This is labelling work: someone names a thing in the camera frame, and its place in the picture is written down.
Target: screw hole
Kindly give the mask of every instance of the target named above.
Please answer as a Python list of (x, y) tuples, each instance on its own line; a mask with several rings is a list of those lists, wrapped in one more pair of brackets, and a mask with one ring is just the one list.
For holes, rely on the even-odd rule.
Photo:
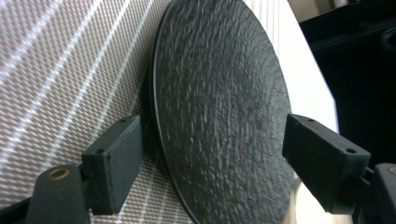
[(66, 168), (59, 168), (49, 173), (49, 178), (52, 180), (63, 179), (70, 174), (70, 170)]
[(103, 150), (103, 149), (97, 149), (96, 151), (95, 151), (95, 154), (102, 154), (102, 153), (104, 153), (105, 151)]
[(346, 151), (349, 153), (356, 153), (356, 150), (352, 148), (347, 148)]

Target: mesh surface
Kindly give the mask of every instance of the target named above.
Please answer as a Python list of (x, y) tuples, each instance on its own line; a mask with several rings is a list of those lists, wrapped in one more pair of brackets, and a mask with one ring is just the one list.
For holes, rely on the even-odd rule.
[[(51, 166), (80, 164), (81, 152), (115, 120), (142, 112), (138, 93), (168, 4), (0, 1), (0, 209), (31, 196)], [(277, 12), (288, 5), (247, 5), (278, 54)], [(92, 222), (191, 222), (146, 136), (150, 147), (120, 214)]]

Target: black textured disc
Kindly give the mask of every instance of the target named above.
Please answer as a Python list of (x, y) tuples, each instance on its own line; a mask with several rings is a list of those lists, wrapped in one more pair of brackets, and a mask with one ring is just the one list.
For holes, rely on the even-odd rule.
[(174, 0), (153, 66), (163, 154), (192, 219), (279, 223), (292, 182), (281, 156), (290, 103), (250, 9), (242, 1)]

